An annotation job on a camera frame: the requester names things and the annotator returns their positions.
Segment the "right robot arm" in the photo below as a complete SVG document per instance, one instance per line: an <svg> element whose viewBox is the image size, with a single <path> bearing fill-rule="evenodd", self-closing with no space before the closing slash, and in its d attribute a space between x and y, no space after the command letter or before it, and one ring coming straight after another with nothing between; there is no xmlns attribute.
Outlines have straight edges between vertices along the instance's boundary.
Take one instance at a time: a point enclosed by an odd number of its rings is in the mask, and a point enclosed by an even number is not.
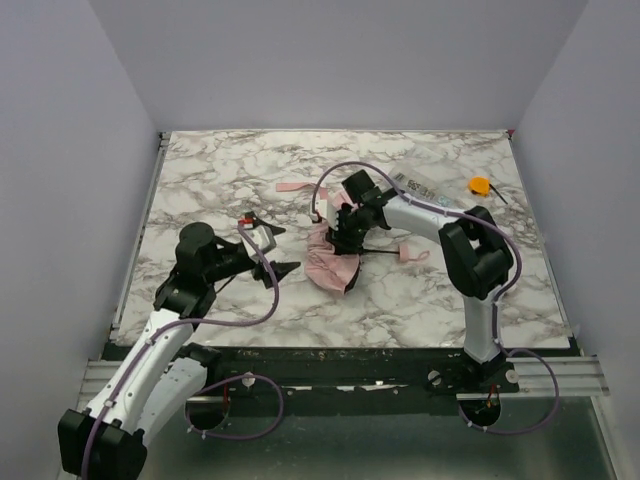
<svg viewBox="0 0 640 480"><path fill-rule="evenodd" d="M419 200L394 181L381 190L359 170L342 182L348 200L336 207L315 200L312 218L328 223L326 239L337 255L362 254L369 231L404 230L437 243L448 278L461 294L465 339L463 364L479 381L494 375L506 361L499 333L498 300L513 286L509 272L522 270L513 241L500 230L489 211L446 208Z"/></svg>

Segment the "pink folding umbrella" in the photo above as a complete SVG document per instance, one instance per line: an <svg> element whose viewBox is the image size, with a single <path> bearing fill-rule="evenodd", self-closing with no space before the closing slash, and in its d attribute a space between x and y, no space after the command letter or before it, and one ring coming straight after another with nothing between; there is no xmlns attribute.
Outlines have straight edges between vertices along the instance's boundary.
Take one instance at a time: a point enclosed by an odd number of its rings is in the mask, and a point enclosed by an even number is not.
<svg viewBox="0 0 640 480"><path fill-rule="evenodd" d="M326 239L328 232L329 227L325 222L312 228L307 241L304 271L316 286L333 294L344 295L353 289L363 255L391 255L399 263L420 262L430 256L428 250L413 252L407 243L400 243L392 250L364 249L358 254L338 255L337 248Z"/></svg>

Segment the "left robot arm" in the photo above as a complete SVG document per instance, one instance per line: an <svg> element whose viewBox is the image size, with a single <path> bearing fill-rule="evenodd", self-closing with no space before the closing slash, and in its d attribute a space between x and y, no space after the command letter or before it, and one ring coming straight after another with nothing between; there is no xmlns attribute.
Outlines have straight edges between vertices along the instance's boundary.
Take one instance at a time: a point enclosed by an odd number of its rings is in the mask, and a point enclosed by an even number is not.
<svg viewBox="0 0 640 480"><path fill-rule="evenodd" d="M106 385L81 410L67 410L58 426L62 468L80 479L136 479L154 437L187 399L205 386L208 365L178 352L207 323L216 285L252 272L277 291L298 263L267 260L284 228L247 212L231 243L203 222L185 226L175 264L158 287L143 332Z"/></svg>

